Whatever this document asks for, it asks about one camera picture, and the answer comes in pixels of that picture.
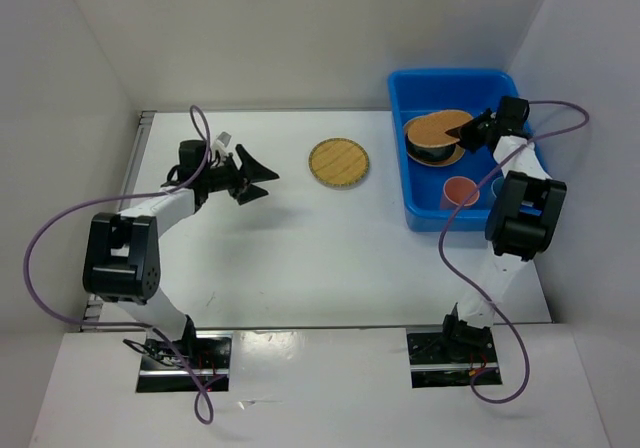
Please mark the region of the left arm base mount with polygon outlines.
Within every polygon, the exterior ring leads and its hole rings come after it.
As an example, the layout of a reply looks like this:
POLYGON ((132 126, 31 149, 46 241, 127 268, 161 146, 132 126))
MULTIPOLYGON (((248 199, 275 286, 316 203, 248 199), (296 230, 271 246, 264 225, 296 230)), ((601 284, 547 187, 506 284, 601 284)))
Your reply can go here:
MULTIPOLYGON (((232 333, 202 331, 197 333, 198 345, 189 359, 189 366, 208 392, 229 390, 229 368, 232 333)), ((138 393, 197 392, 188 372, 179 359, 157 340, 123 343, 141 356, 136 391, 138 393)))

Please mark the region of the black round plate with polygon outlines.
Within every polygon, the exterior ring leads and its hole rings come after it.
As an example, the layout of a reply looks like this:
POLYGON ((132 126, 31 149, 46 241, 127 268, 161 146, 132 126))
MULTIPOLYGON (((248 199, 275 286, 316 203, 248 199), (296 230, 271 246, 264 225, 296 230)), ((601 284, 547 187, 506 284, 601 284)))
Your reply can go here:
POLYGON ((422 147, 412 142, 408 136, 405 137, 405 142, 407 152, 412 158, 429 164, 447 161, 454 156, 458 148, 457 144, 443 147, 422 147))

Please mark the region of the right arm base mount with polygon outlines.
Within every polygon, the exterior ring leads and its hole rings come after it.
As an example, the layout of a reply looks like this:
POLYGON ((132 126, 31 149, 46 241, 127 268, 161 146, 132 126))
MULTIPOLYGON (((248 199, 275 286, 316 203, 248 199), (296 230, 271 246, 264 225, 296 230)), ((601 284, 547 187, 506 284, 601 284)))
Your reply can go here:
POLYGON ((406 338, 414 389, 469 386, 478 374, 477 386, 502 384, 492 338, 481 348, 446 345, 439 332, 408 331, 406 338))

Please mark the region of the pink plastic cup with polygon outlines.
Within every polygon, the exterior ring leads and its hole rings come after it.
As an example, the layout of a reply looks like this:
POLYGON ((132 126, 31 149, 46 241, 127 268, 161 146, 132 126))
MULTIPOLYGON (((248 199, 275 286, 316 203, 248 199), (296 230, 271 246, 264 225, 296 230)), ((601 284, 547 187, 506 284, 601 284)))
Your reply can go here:
POLYGON ((454 176, 445 181, 440 200, 441 210, 463 209, 474 206, 480 198, 477 184, 466 177, 454 176))

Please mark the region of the bamboo pattern round plate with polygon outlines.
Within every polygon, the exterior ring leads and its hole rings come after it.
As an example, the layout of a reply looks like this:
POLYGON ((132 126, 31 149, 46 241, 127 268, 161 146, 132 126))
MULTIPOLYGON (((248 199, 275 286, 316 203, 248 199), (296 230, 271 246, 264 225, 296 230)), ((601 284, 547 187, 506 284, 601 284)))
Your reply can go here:
POLYGON ((328 138, 315 145, 308 157, 313 177, 323 186, 348 189, 362 182, 369 173, 366 150, 347 138, 328 138))

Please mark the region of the light brown woven plate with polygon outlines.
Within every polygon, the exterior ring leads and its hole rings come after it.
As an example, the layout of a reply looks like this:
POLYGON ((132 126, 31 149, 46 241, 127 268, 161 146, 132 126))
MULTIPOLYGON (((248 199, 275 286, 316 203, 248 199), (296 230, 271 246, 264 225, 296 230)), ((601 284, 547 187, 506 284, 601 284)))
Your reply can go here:
POLYGON ((442 110, 422 115, 408 121, 404 127, 405 134, 415 144, 422 147, 443 147, 456 144, 459 140, 447 136, 445 132, 458 127, 473 116, 462 110, 442 110))

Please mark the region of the beige round plate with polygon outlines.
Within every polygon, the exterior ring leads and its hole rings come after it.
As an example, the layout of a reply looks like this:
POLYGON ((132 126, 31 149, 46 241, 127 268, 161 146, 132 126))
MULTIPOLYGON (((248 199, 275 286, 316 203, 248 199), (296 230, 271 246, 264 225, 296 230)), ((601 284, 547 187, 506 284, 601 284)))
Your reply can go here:
MULTIPOLYGON (((403 127, 403 135, 404 135, 404 142, 405 142, 405 137, 407 135, 405 134, 404 127, 403 127)), ((456 152, 455 152, 454 156, 451 157, 450 159, 448 159, 447 161, 440 162, 440 163, 433 163, 433 164, 424 163, 424 162, 421 162, 421 161, 418 161, 418 160, 412 158, 409 154, 408 154, 408 156, 409 156, 410 159, 412 159, 413 161, 415 161, 415 162, 417 162, 417 163, 419 163, 421 165, 428 166, 428 167, 438 167, 438 168, 440 168, 440 167, 451 166, 451 165, 457 163, 458 161, 460 161, 462 159, 464 154, 465 154, 465 150, 458 145, 458 148, 456 149, 456 152)))

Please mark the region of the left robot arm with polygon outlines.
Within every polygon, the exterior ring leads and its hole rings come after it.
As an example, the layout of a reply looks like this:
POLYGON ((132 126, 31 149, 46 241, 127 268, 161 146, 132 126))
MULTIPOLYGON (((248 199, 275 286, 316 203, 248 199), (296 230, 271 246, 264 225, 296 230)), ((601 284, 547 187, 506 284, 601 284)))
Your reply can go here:
POLYGON ((204 355, 193 320, 161 289, 159 240, 181 220, 196 214, 212 193, 225 191, 244 205, 267 196, 262 183, 278 174, 242 146, 228 153, 223 133, 214 143, 179 145, 160 196, 118 213, 99 213, 90 224, 82 282, 86 292, 126 311, 151 333, 137 351, 162 364, 184 368, 204 355))

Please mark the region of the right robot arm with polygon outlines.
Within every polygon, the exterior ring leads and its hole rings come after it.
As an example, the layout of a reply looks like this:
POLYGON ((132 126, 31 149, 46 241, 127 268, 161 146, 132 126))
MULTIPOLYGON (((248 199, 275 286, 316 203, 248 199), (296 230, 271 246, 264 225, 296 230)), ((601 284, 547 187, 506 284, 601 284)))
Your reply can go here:
POLYGON ((438 348, 443 357, 460 361, 475 355, 490 341, 495 306, 516 274, 546 251, 566 196, 566 184, 542 168, 531 135, 525 130, 529 102, 504 96, 495 112, 487 109, 471 121, 447 131, 464 149, 485 147, 502 173, 485 226, 488 249, 473 291, 456 304, 443 322, 438 348))

